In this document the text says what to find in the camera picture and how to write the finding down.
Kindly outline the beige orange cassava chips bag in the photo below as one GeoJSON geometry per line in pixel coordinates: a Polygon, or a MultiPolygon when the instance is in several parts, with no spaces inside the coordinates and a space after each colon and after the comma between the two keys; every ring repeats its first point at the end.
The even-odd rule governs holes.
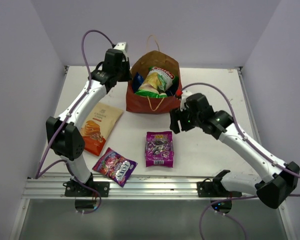
{"type": "Polygon", "coordinates": [[[84,149],[99,156],[123,112],[120,108],[98,102],[83,122],[80,130],[85,142],[84,149]]]}

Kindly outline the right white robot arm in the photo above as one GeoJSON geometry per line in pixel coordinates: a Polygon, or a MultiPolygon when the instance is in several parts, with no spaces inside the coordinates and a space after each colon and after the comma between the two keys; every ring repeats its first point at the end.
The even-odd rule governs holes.
{"type": "Polygon", "coordinates": [[[257,196],[263,204],[277,209],[295,190],[300,167],[286,163],[264,149],[224,110],[214,111],[205,95],[177,91],[180,106],[170,111],[170,129],[178,134],[200,128],[205,134],[230,147],[257,173],[222,170],[213,179],[198,182],[198,196],[229,197],[231,194],[257,196]]]}

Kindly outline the blue Doritos chips bag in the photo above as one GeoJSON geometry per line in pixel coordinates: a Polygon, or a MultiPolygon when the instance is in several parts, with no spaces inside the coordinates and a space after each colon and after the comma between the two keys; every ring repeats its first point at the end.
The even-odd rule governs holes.
{"type": "Polygon", "coordinates": [[[132,80],[132,85],[131,85],[134,93],[136,93],[138,91],[140,86],[143,84],[144,80],[145,79],[141,74],[139,74],[138,72],[135,74],[135,76],[132,80]]]}

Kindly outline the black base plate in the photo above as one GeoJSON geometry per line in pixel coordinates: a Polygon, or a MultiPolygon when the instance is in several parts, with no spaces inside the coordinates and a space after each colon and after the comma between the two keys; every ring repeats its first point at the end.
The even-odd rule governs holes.
{"type": "Polygon", "coordinates": [[[89,179],[86,184],[80,184],[70,179],[62,184],[65,187],[66,197],[108,197],[110,191],[109,181],[94,181],[89,179]]]}
{"type": "Polygon", "coordinates": [[[242,193],[238,191],[228,191],[221,184],[214,183],[206,178],[196,183],[197,195],[199,198],[232,198],[241,197],[242,193]]]}

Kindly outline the purple Cocoaland gummy bag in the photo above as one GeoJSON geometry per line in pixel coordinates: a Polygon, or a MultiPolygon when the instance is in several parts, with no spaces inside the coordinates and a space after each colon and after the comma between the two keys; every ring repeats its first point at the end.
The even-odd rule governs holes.
{"type": "Polygon", "coordinates": [[[172,131],[146,133],[145,166],[163,166],[173,168],[174,145],[172,131]]]}

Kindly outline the green Chuba cassava chips bag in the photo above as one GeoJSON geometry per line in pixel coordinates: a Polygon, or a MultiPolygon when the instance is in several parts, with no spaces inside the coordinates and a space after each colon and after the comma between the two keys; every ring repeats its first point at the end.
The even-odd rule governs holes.
{"type": "Polygon", "coordinates": [[[151,66],[144,82],[139,87],[136,95],[149,98],[166,98],[168,91],[172,90],[174,84],[179,83],[179,77],[168,70],[151,66]]]}

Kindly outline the purple Fox's candy bag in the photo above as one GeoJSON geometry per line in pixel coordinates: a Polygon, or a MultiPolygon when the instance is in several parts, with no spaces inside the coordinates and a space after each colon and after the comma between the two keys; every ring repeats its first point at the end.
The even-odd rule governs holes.
{"type": "Polygon", "coordinates": [[[123,188],[138,163],[125,158],[110,147],[99,158],[92,170],[113,180],[123,188]]]}

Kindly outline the aluminium rail frame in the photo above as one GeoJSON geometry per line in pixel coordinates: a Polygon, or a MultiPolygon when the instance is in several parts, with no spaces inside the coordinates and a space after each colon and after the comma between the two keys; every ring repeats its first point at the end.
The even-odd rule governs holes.
{"type": "MultiPolygon", "coordinates": [[[[108,183],[107,200],[196,200],[197,183],[203,182],[199,177],[176,176],[142,176],[134,175],[120,187],[114,181],[95,174],[94,181],[108,183]]],[[[26,181],[23,199],[64,199],[64,183],[70,180],[68,174],[47,173],[39,179],[26,181]]]]}

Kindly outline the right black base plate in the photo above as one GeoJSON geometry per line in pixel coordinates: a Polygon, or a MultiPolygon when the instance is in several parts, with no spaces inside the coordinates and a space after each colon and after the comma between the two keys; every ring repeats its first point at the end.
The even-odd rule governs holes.
{"type": "Polygon", "coordinates": [[[199,198],[232,198],[241,197],[242,193],[238,191],[228,191],[221,184],[214,183],[206,178],[196,183],[197,195],[199,198]]]}

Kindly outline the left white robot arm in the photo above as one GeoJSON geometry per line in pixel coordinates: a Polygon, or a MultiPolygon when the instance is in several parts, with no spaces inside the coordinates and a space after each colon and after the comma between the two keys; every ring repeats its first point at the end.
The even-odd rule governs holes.
{"type": "Polygon", "coordinates": [[[91,171],[84,160],[85,142],[80,129],[94,106],[118,83],[131,79],[128,45],[119,42],[105,53],[102,69],[91,72],[84,88],[70,106],[58,117],[46,121],[48,149],[52,149],[67,164],[77,183],[76,190],[82,196],[93,193],[94,184],[89,181],[91,171]]]}

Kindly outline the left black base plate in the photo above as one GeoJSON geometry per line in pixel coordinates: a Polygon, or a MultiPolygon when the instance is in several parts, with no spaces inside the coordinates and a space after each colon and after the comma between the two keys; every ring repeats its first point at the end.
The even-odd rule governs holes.
{"type": "Polygon", "coordinates": [[[108,197],[110,191],[109,181],[94,181],[89,179],[86,184],[80,184],[70,179],[62,184],[65,187],[66,197],[108,197]]]}

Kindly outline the red brown paper bag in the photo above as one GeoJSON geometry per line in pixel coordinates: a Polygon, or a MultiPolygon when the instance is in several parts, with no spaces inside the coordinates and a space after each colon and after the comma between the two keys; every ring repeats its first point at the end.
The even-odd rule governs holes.
{"type": "Polygon", "coordinates": [[[165,114],[180,105],[175,94],[181,90],[179,63],[163,53],[152,34],[146,41],[147,53],[132,66],[126,90],[126,111],[165,114]]]}

